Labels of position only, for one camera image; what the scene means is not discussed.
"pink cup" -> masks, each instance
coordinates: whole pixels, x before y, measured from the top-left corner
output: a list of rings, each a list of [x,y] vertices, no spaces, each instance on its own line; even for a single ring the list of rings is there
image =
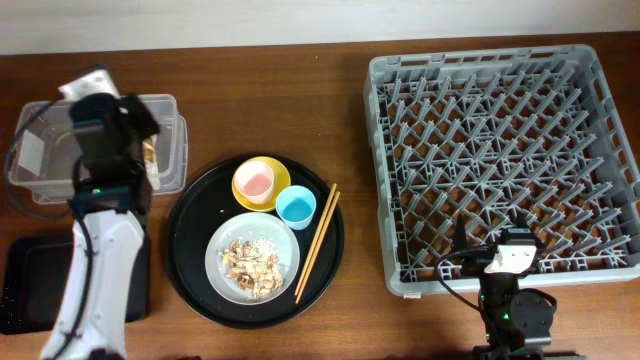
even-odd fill
[[[236,170],[233,184],[250,202],[262,205],[271,200],[274,185],[273,170],[258,160],[249,160]]]

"pair of chopsticks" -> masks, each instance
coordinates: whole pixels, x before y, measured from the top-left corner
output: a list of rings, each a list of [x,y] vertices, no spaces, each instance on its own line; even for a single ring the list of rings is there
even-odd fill
[[[333,184],[333,186],[331,186],[331,192],[329,193],[329,198],[327,198],[327,204],[324,206],[324,210],[322,211],[322,217],[320,218],[320,222],[318,223],[316,234],[313,236],[311,248],[309,249],[309,254],[307,255],[307,260],[304,262],[304,267],[302,268],[302,273],[300,274],[300,280],[298,281],[298,286],[296,286],[296,304],[300,302],[300,298],[302,297],[302,293],[304,292],[304,287],[307,286],[309,274],[311,274],[311,269],[313,269],[313,265],[316,263],[318,251],[320,251],[320,247],[322,246],[322,242],[324,241],[324,235],[326,234],[329,223],[331,222],[331,218],[333,217],[333,211],[336,209],[336,204],[338,204],[340,191],[336,191],[336,187],[336,184]]]

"wooden table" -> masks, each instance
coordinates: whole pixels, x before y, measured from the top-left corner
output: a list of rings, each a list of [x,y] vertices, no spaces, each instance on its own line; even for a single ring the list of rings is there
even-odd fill
[[[444,354],[484,344],[483,323],[450,295],[403,300],[385,287],[362,101],[368,62],[378,55],[573,43],[589,44],[598,52],[640,158],[640,33],[2,57],[0,152],[6,152],[25,103],[52,97],[74,71],[104,63],[122,92],[176,97],[189,127],[188,181],[232,156],[268,152],[299,161],[340,185],[346,245],[333,284],[303,315],[256,331],[209,322],[176,294],[163,271],[160,243],[177,195],[154,197],[151,314],[126,326],[132,359],[447,358]],[[16,238],[70,229],[69,219],[47,223],[26,218],[4,193],[0,196],[0,268]],[[576,350],[591,359],[637,358],[638,285],[548,289],[559,301],[548,349]],[[35,358],[47,336],[2,336],[0,357]]]

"yellow saucer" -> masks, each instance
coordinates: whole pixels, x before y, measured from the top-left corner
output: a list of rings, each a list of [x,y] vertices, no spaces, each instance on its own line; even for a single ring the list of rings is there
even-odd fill
[[[269,165],[269,167],[273,170],[274,181],[275,181],[275,184],[273,185],[273,196],[271,197],[271,199],[269,199],[269,201],[267,201],[264,204],[261,204],[261,205],[254,204],[249,200],[247,200],[247,198],[242,196],[242,194],[240,194],[240,191],[236,189],[235,182],[232,179],[231,191],[233,192],[233,197],[236,198],[236,200],[238,201],[238,203],[240,203],[240,205],[244,206],[245,208],[251,211],[257,211],[257,212],[271,211],[276,208],[276,199],[278,198],[278,195],[280,195],[282,190],[291,186],[291,176],[289,175],[289,170],[287,170],[287,168],[284,165],[282,165],[280,161],[267,156],[258,156],[258,157],[249,159],[247,161],[252,161],[252,160],[262,161],[265,164]]]

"gray dish rack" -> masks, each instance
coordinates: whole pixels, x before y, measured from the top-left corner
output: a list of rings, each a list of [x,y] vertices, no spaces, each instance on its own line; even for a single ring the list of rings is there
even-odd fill
[[[458,214],[470,246],[526,215],[547,251],[523,287],[640,276],[640,175],[592,48],[378,57],[364,101],[392,293],[446,291],[433,267]],[[439,271],[479,287],[455,262]]]

